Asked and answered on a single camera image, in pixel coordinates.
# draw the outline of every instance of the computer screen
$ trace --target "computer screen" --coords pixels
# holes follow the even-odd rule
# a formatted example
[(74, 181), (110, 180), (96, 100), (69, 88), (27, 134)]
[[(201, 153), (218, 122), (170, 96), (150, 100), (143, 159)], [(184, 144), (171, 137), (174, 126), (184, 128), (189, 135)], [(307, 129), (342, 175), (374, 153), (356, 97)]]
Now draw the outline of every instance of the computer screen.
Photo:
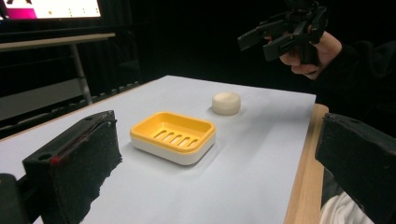
[(0, 20), (100, 17), (96, 0), (0, 0)]

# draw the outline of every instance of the sleeve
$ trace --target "sleeve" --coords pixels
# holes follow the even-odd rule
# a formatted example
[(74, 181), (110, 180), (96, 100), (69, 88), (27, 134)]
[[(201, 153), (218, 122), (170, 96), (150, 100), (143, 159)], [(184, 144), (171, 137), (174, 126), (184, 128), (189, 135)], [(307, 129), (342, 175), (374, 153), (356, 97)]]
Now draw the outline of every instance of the sleeve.
[(340, 54), (312, 84), (337, 95), (349, 109), (347, 116), (396, 135), (396, 41), (379, 47), (368, 41), (343, 43)]

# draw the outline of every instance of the white soap bar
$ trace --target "white soap bar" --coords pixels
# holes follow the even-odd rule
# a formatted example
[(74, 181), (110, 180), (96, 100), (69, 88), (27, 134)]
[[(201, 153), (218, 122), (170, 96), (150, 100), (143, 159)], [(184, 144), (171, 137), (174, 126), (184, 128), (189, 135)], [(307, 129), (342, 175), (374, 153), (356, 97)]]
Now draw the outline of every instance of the white soap bar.
[(231, 116), (241, 108), (241, 98), (234, 92), (220, 92), (212, 99), (212, 110), (218, 115)]

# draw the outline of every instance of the black object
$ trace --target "black object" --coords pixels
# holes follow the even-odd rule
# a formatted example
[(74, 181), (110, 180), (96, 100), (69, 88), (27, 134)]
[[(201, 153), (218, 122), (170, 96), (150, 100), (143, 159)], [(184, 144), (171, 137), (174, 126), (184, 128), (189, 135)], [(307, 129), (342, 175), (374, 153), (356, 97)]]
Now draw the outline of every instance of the black object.
[(265, 37), (272, 41), (264, 45), (265, 59), (272, 61), (296, 50), (302, 63), (318, 64), (317, 44), (327, 26), (327, 8), (312, 0), (285, 0), (290, 11), (270, 17), (259, 26), (237, 38), (241, 50), (262, 42)]
[(23, 160), (26, 175), (0, 175), (0, 223), (79, 223), (121, 162), (113, 111), (91, 115)]
[(316, 159), (374, 223), (396, 223), (396, 139), (349, 117), (324, 117)]

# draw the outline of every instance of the dark background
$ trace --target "dark background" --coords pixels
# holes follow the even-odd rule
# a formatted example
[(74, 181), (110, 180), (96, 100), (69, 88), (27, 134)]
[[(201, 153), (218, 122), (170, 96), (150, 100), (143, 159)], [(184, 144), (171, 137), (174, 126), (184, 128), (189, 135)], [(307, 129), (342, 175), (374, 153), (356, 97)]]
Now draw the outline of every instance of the dark background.
[[(288, 10), (284, 1), (133, 0), (131, 3), (145, 80), (169, 74), (311, 91), (305, 77), (291, 74), (279, 60), (266, 62), (262, 45), (243, 52), (237, 45), (238, 36), (260, 21)], [(390, 2), (319, 3), (329, 11), (327, 30), (345, 43), (369, 39), (379, 44), (394, 39)]]
[[(294, 75), (280, 60), (265, 61), (264, 43), (242, 52), (238, 47), (238, 36), (289, 10), (284, 1), (100, 2), (106, 22), (95, 32), (114, 32), (116, 37), (78, 45), (92, 96), (166, 75), (314, 93), (306, 77)], [(395, 39), (390, 1), (319, 3), (329, 12), (326, 30), (346, 44), (367, 39), (379, 45)], [(76, 75), (65, 46), (3, 52), (0, 57), (0, 97)], [(15, 122), (1, 121), (0, 127)]]

